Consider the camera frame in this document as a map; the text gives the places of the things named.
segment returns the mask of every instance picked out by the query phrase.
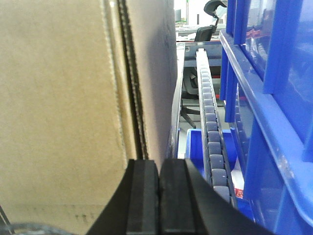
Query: brown cardboard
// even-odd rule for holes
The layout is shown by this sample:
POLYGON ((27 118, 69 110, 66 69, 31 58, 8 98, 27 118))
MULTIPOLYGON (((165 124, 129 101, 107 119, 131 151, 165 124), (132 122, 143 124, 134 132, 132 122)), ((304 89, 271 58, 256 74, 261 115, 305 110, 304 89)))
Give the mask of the brown cardboard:
MULTIPOLYGON (((159 165, 177 70, 169 2, 127 2, 148 153, 159 165)), ((114 3, 0 3, 0 204, 11 222, 84 234, 137 157, 114 3)))
POLYGON ((149 158, 167 154, 177 78, 174 2, 127 1, 133 30, 149 158))

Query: gray roller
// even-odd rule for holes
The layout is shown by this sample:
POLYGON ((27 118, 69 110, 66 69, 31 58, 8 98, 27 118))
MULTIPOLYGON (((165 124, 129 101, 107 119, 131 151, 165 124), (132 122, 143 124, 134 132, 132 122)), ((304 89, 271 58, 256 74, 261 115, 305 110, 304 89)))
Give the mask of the gray roller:
POLYGON ((207 72, 201 72, 201 77, 207 77, 209 78, 210 75, 207 72))
POLYGON ((204 99, 203 100, 205 106, 213 106, 213 99, 204 99))
POLYGON ((227 173, 224 169, 212 169, 212 185, 227 186, 227 173))
POLYGON ((205 121, 214 121, 216 122, 216 114, 205 114, 205 121))
POLYGON ((204 99, 213 99, 212 93, 211 92, 203 93, 203 98, 204 99))
POLYGON ((220 142, 209 142, 207 144, 209 149, 209 154, 221 154, 222 146, 220 142))
POLYGON ((230 193, 227 186, 214 186, 213 189, 218 193, 225 201, 230 202, 230 193))
POLYGON ((205 87, 205 86, 202 86, 202 91, 203 93, 211 93, 211 88, 210 87, 205 87))
POLYGON ((217 131, 217 122, 215 121, 207 121, 205 126, 207 131, 217 131))
POLYGON ((215 108, 213 105, 205 106, 204 107, 204 112, 206 114, 214 114, 215 113, 215 108))
POLYGON ((207 140, 209 142, 221 142, 221 136, 218 131, 208 131, 207 140))
POLYGON ((224 169, 224 157, 221 154, 210 155, 211 169, 224 169))
POLYGON ((210 79, 208 77, 201 77, 201 79, 202 79, 202 82, 209 82, 210 81, 210 79))
POLYGON ((202 87, 211 87, 211 83, 209 82, 202 82, 202 87))

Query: black office chair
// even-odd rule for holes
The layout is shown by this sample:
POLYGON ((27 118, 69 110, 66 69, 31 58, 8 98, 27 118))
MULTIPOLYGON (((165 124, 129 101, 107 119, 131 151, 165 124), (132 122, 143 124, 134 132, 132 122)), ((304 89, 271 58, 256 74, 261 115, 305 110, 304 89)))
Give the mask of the black office chair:
POLYGON ((210 0, 204 6, 204 11, 206 14, 213 16, 216 21, 215 25, 200 27, 197 30, 195 42, 202 42, 202 41, 210 41, 213 33, 215 33, 217 29, 217 24, 219 23, 219 17, 216 14, 216 9, 219 7, 227 7, 226 0, 210 0))

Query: blue storage bin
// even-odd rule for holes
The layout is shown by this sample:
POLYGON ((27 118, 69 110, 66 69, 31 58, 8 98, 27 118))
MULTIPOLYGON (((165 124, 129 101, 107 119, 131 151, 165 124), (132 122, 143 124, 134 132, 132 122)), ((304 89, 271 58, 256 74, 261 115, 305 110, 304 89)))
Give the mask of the blue storage bin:
POLYGON ((205 179, 201 129, 188 129, 185 158, 189 158, 205 179))
POLYGON ((229 0, 225 121, 257 223, 313 234, 313 1, 229 0))

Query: chair backrest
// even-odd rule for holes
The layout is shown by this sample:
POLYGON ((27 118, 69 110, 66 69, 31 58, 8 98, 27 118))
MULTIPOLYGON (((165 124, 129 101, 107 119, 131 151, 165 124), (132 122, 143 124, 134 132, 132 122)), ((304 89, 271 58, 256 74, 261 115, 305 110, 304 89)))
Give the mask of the chair backrest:
POLYGON ((210 41, 212 34, 216 31, 215 25, 200 27, 197 30, 195 42, 210 41))

